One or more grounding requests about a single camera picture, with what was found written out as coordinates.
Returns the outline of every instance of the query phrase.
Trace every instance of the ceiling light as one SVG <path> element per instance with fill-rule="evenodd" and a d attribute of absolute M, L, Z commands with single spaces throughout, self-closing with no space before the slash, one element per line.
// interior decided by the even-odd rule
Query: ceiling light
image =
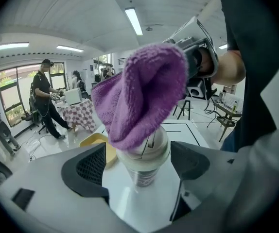
<path fill-rule="evenodd" d="M 134 8 L 127 8 L 125 9 L 125 12 L 126 12 L 126 15 L 128 16 L 134 30 L 135 30 L 135 33 L 137 35 L 143 35 L 143 32 L 140 28 L 140 22 L 139 22 L 139 19 L 136 15 L 136 12 L 135 12 L 135 9 Z"/>
<path fill-rule="evenodd" d="M 227 44 L 225 44 L 225 45 L 221 45 L 221 46 L 219 46 L 218 48 L 219 48 L 219 49 L 225 49 L 226 47 L 228 47 L 228 45 L 227 45 Z"/>
<path fill-rule="evenodd" d="M 82 49 L 75 49 L 75 48 L 61 46 L 61 45 L 58 45 L 56 48 L 57 49 L 65 49 L 65 50 L 75 51 L 75 52 L 83 52 Z"/>
<path fill-rule="evenodd" d="M 0 50 L 4 49 L 14 49 L 14 48 L 25 48 L 28 47 L 29 42 L 19 42 L 19 43 L 8 43 L 0 45 Z"/>

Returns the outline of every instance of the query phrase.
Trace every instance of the purple towel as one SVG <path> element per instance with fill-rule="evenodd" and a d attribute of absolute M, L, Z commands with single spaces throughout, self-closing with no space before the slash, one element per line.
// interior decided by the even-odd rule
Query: purple towel
<path fill-rule="evenodd" d="M 100 82 L 91 92 L 110 144 L 127 151 L 141 145 L 182 98 L 186 81 L 187 60 L 173 44 L 136 50 L 122 73 Z"/>

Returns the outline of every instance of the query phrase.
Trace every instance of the window frame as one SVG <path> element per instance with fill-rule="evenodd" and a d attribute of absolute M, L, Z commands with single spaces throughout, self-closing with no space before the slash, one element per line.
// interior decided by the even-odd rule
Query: window frame
<path fill-rule="evenodd" d="M 17 67 L 9 67 L 9 68 L 6 68 L 6 69 L 3 69 L 3 70 L 0 70 L 0 72 L 4 72 L 6 70 L 10 70 L 10 69 L 15 69 L 16 70 L 16 81 L 13 82 L 13 83 L 10 83 L 10 84 L 7 84 L 7 85 L 4 85 L 2 87 L 0 87 L 0 100 L 1 100 L 1 104 L 2 104 L 2 108 L 3 108 L 3 112 L 5 114 L 5 117 L 7 118 L 7 121 L 8 121 L 8 124 L 10 126 L 10 128 L 13 128 L 15 127 L 16 125 L 20 124 L 20 123 L 17 123 L 17 124 L 14 124 L 13 126 L 11 126 L 10 124 L 10 121 L 6 115 L 6 113 L 20 105 L 22 105 L 22 108 L 23 108 L 23 111 L 24 111 L 24 114 L 26 113 L 26 109 L 24 107 L 24 104 L 23 104 L 23 101 L 22 101 L 22 96 L 21 96 L 21 92 L 20 92 L 20 89 L 19 89 L 19 82 L 18 82 L 18 68 L 20 67 L 26 67 L 26 66 L 32 66 L 32 65 L 40 65 L 41 63 L 33 63 L 33 64 L 26 64 L 26 65 L 20 65 L 20 66 L 17 66 Z M 66 83 L 66 75 L 65 75 L 65 63 L 64 62 L 56 62 L 56 64 L 63 64 L 63 69 L 64 69 L 64 72 L 63 73 L 55 73 L 55 74 L 51 74 L 51 72 L 49 71 L 49 78 L 50 78 L 50 85 L 52 87 L 52 79 L 51 77 L 55 77 L 55 76 L 64 76 L 64 84 L 65 84 L 65 87 L 63 89 L 66 89 L 67 88 L 67 83 Z M 4 105 L 4 101 L 3 101 L 3 97 L 2 97 L 2 94 L 1 92 L 4 91 L 4 90 L 7 90 L 9 88 L 12 88 L 16 86 L 17 87 L 17 94 L 18 94 L 18 98 L 19 98 L 19 103 L 16 103 L 16 104 L 13 104 L 11 107 L 9 108 L 5 108 L 5 105 Z"/>

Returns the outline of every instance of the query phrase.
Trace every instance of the window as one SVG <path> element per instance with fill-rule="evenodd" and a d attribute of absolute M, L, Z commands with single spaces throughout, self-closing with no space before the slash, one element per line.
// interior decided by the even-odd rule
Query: window
<path fill-rule="evenodd" d="M 8 110 L 5 115 L 7 116 L 10 126 L 13 127 L 22 121 L 21 117 L 24 115 L 24 113 L 23 106 L 19 105 L 11 110 Z"/>
<path fill-rule="evenodd" d="M 50 84 L 54 89 L 66 89 L 66 78 L 63 63 L 54 63 L 50 68 Z"/>
<path fill-rule="evenodd" d="M 111 53 L 99 56 L 94 59 L 94 74 L 101 74 L 101 69 L 111 64 Z"/>
<path fill-rule="evenodd" d="M 0 99 L 11 127 L 18 125 L 26 112 L 30 112 L 31 83 L 40 64 L 0 71 Z M 54 63 L 50 73 L 45 73 L 54 89 L 66 88 L 64 63 Z"/>
<path fill-rule="evenodd" d="M 33 82 L 34 76 L 38 73 L 39 69 L 40 64 L 17 68 L 19 92 L 26 112 L 30 112 L 29 96 L 31 83 Z"/>

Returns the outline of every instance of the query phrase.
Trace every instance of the floor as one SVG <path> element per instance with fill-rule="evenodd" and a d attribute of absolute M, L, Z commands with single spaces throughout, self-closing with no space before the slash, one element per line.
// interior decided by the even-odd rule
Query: floor
<path fill-rule="evenodd" d="M 232 129 L 227 129 L 222 141 L 219 142 L 218 140 L 220 139 L 224 128 L 221 127 L 221 124 L 216 120 L 213 121 L 209 127 L 207 127 L 209 122 L 214 118 L 214 114 L 206 115 L 204 113 L 206 105 L 206 102 L 194 102 L 192 104 L 191 122 L 198 128 L 210 148 L 218 150 L 220 149 L 223 140 L 232 131 Z M 208 109 L 212 110 L 213 105 L 210 105 Z M 178 108 L 174 116 L 173 111 L 168 119 L 177 119 L 181 109 Z M 95 113 L 93 114 L 93 118 L 96 123 L 96 128 L 98 128 L 101 125 L 101 122 Z M 185 110 L 184 116 L 181 115 L 180 120 L 188 120 L 187 110 Z M 66 135 L 65 139 L 56 140 L 50 134 L 46 134 L 45 131 L 38 134 L 37 131 L 40 128 L 35 127 L 32 128 L 32 130 L 24 132 L 17 138 L 17 141 L 22 145 L 22 147 L 14 157 L 11 157 L 9 153 L 3 149 L 3 146 L 0 146 L 0 160 L 5 163 L 12 172 L 15 172 L 36 158 L 76 148 L 82 140 L 90 135 L 90 133 L 80 126 L 76 129 L 76 135 L 73 131 L 67 132 L 66 129 L 60 127 L 59 125 L 57 125 L 56 128 L 61 134 Z"/>

